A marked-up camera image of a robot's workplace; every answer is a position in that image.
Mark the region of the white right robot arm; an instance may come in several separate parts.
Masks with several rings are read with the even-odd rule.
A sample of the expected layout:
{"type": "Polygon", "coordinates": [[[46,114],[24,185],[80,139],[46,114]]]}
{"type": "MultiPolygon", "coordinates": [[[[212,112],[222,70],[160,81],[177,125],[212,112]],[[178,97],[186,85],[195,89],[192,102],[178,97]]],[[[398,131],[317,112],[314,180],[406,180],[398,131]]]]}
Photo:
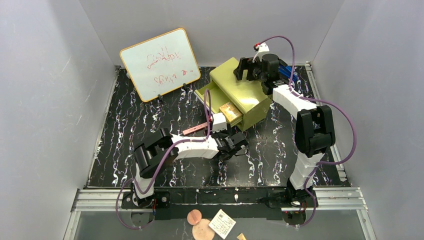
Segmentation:
{"type": "Polygon", "coordinates": [[[293,173],[284,191],[269,192],[259,203],[316,204],[312,179],[327,149],[335,144],[332,110],[327,105],[316,105],[294,91],[294,67],[287,65],[273,53],[261,57],[241,58],[233,71],[238,81],[261,83],[265,95],[286,109],[296,120],[294,142],[298,149],[293,173]]]}

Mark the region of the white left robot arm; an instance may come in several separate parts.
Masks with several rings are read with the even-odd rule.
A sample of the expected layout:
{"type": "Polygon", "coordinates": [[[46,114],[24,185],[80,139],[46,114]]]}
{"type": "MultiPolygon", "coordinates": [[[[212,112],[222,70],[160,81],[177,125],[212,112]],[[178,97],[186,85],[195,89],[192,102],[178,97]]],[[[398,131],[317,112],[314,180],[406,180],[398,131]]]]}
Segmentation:
{"type": "Polygon", "coordinates": [[[154,184],[158,175],[175,160],[207,159],[223,162],[248,150],[249,143],[241,132],[219,130],[207,136],[189,137],[162,128],[133,148],[136,173],[128,180],[131,190],[122,198],[124,209],[146,208],[160,201],[154,184]]]}

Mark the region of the orange makeup box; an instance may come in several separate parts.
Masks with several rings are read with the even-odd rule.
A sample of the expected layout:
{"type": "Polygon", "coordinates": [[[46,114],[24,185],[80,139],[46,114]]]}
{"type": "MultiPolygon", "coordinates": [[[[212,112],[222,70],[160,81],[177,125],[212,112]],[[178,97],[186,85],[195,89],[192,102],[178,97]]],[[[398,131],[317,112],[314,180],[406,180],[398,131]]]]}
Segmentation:
{"type": "Polygon", "coordinates": [[[219,111],[223,113],[229,123],[236,122],[243,117],[243,114],[230,101],[220,106],[219,111]]]}

